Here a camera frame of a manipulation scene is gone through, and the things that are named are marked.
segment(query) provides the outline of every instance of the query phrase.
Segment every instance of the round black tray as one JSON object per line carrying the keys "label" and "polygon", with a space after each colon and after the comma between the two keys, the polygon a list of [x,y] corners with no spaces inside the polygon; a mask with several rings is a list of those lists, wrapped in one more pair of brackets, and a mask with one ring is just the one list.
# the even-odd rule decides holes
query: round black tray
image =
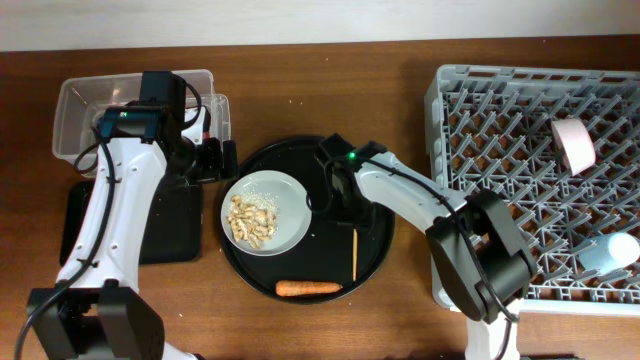
{"label": "round black tray", "polygon": [[[312,204],[320,208],[328,199],[324,173],[314,157],[321,139],[319,136],[302,136],[269,145],[242,164],[240,176],[260,170],[281,171],[298,180],[309,192]],[[231,186],[233,183],[224,188],[218,199],[224,199]],[[256,290],[290,303],[321,303],[357,289],[382,264],[393,238],[394,213],[382,205],[375,205],[375,225],[358,233],[358,271],[353,282],[353,228],[314,216],[304,238],[291,250],[276,256],[253,256],[237,249],[225,236],[220,219],[221,206],[222,200],[214,212],[215,222],[222,249],[231,266]],[[342,290],[326,295],[282,298],[275,293],[279,280],[330,281],[342,284]]]}

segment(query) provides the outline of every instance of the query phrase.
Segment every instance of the toy carrot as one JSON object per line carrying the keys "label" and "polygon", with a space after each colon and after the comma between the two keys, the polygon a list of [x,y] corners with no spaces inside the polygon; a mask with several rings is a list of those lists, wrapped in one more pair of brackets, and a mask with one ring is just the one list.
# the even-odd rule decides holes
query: toy carrot
{"label": "toy carrot", "polygon": [[330,282],[281,280],[276,284],[276,294],[283,297],[330,294],[340,289],[342,289],[342,285]]}

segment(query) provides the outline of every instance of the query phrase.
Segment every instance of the wooden tabletop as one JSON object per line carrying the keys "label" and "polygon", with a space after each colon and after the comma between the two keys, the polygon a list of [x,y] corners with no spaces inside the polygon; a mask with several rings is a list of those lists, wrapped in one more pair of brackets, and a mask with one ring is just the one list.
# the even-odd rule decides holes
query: wooden tabletop
{"label": "wooden tabletop", "polygon": [[[353,144],[382,142],[428,174],[422,99],[440,65],[640,70],[639,49],[640,36],[622,36],[0,54],[0,358],[13,352],[30,289],[55,281],[67,193],[81,179],[51,154],[67,78],[209,69],[229,98],[240,160],[284,137],[338,132]],[[207,359],[439,359],[464,351],[464,316],[434,303],[424,235],[404,220],[362,288],[295,306],[252,289],[221,253],[218,189],[205,186],[202,258],[140,268],[140,294],[162,316],[169,342]],[[518,348],[637,358],[640,320],[523,314]],[[33,332],[24,358],[45,358]]]}

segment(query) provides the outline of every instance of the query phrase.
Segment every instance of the white wall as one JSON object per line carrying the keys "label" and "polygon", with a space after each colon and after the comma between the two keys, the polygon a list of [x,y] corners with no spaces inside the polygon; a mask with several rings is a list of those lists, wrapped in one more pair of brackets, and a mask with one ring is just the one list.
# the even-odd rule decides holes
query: white wall
{"label": "white wall", "polygon": [[637,0],[0,0],[0,50],[640,33]]}

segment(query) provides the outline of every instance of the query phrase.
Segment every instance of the dish rack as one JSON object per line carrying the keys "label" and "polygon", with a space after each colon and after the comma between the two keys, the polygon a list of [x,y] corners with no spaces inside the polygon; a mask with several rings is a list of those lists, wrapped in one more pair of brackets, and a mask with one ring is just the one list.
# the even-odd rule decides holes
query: dish rack
{"label": "dish rack", "polygon": [[[569,116],[597,156],[575,176],[551,133]],[[576,256],[597,235],[640,238],[640,73],[444,65],[425,118],[433,179],[501,194],[537,259],[522,311],[640,316],[639,262],[601,276]],[[436,300],[452,307],[432,273]]]}

